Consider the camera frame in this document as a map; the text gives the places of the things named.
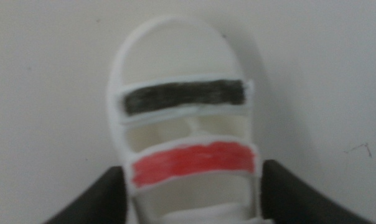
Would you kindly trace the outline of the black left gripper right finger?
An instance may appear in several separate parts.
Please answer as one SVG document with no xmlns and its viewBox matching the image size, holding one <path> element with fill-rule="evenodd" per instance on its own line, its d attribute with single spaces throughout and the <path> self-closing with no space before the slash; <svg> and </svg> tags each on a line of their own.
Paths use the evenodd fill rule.
<svg viewBox="0 0 376 224">
<path fill-rule="evenodd" d="M 319 193 L 276 160 L 263 163 L 261 209 L 263 216 L 275 223 L 370 223 Z"/>
</svg>

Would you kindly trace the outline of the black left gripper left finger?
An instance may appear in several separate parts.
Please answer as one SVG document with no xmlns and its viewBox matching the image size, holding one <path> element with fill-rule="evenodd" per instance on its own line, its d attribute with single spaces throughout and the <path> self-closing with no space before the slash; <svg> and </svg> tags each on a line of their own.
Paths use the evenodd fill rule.
<svg viewBox="0 0 376 224">
<path fill-rule="evenodd" d="M 127 219 L 124 172 L 113 166 L 45 224 L 126 224 Z"/>
</svg>

